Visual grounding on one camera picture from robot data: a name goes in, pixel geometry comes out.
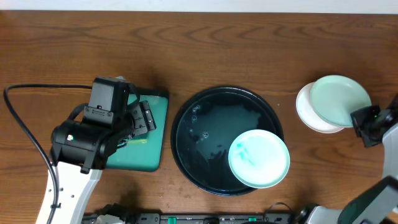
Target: white backdrop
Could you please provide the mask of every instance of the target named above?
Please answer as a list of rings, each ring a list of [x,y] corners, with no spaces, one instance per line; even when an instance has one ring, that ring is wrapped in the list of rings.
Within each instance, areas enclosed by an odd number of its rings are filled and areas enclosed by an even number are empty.
[[[398,14],[398,0],[0,0],[0,9]]]

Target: wooden surface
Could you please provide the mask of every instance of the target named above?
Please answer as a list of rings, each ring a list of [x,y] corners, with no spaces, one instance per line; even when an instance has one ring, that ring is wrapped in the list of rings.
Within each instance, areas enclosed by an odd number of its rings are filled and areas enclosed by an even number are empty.
[[[365,149],[352,129],[312,131],[297,116],[296,95],[317,78],[342,74],[385,107],[397,93],[397,65],[397,16],[0,12],[1,88],[90,85],[96,76],[122,75],[170,92],[159,170],[104,171],[87,212],[116,202],[164,213],[255,213],[275,202],[343,208],[381,178],[383,148]],[[224,84],[261,95],[282,123],[291,165],[275,187],[220,197],[195,187],[174,163],[170,129],[179,107],[194,93]],[[88,90],[27,89],[13,91],[11,101],[49,151],[53,128],[89,96]],[[0,114],[0,222],[32,223],[47,170],[3,99]]]

